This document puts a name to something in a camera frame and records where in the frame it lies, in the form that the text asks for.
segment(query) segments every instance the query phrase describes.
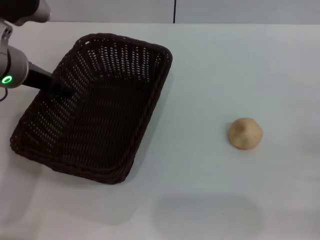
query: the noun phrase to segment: green led ring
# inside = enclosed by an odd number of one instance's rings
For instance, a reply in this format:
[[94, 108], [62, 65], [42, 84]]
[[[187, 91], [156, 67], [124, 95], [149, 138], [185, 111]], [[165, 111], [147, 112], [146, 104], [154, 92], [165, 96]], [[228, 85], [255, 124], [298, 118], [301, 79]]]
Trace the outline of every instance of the green led ring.
[[12, 76], [6, 76], [2, 79], [3, 84], [8, 84], [12, 81]]

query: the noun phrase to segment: white tabletop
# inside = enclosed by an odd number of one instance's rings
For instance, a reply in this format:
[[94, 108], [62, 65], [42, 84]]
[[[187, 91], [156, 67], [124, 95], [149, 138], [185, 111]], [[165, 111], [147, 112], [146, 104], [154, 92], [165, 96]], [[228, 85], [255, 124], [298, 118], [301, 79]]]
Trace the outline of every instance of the white tabletop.
[[[27, 23], [10, 44], [53, 71], [74, 42], [114, 33], [167, 47], [170, 74], [127, 180], [57, 173], [9, 138], [37, 91], [0, 104], [1, 240], [320, 239], [320, 26]], [[256, 119], [238, 150], [230, 122]]]

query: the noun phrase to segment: dark brown woven basket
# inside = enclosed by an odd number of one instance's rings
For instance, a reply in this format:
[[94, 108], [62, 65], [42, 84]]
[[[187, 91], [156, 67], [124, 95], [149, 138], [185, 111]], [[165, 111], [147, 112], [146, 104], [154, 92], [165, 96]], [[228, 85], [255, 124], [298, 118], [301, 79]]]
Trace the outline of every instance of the dark brown woven basket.
[[41, 90], [12, 134], [12, 150], [61, 173], [124, 181], [171, 63], [156, 44], [105, 33], [80, 38], [53, 72], [73, 96]]

